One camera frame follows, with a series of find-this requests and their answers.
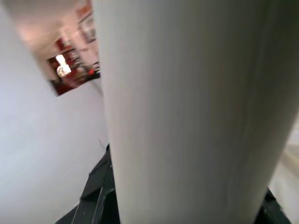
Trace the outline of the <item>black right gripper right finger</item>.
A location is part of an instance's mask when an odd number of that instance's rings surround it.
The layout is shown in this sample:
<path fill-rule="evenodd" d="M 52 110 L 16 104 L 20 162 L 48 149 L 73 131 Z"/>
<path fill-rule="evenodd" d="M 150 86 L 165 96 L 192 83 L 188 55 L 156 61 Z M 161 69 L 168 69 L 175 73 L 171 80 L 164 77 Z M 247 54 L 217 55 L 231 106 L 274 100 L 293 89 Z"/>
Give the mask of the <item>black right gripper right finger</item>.
<path fill-rule="evenodd" d="M 256 224 L 291 224 L 270 189 L 267 189 L 264 201 L 256 217 Z"/>

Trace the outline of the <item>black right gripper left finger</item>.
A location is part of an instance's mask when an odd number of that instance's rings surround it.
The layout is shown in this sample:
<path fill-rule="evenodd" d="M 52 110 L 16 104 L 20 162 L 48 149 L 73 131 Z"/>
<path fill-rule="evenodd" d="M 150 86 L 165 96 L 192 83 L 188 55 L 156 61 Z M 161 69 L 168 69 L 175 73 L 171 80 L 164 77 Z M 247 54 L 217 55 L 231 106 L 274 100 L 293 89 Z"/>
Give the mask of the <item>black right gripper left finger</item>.
<path fill-rule="evenodd" d="M 114 173 L 107 145 L 105 154 L 89 173 L 79 203 L 57 224 L 119 224 Z"/>

